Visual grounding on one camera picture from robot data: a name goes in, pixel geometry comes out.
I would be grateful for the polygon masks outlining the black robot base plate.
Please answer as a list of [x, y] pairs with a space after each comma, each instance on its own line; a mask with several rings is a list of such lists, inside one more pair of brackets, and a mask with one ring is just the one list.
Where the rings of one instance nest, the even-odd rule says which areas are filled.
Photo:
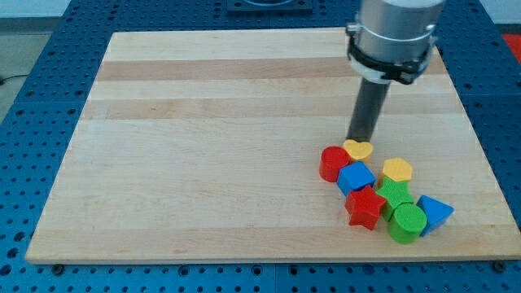
[[227, 0], [225, 3], [228, 15], [313, 11], [313, 0]]

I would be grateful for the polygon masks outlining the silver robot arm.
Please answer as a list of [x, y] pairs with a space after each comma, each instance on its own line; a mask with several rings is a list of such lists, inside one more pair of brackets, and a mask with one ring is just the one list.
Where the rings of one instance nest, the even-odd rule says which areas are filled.
[[362, 0], [348, 24], [347, 56], [367, 81], [410, 85], [431, 62], [444, 0]]

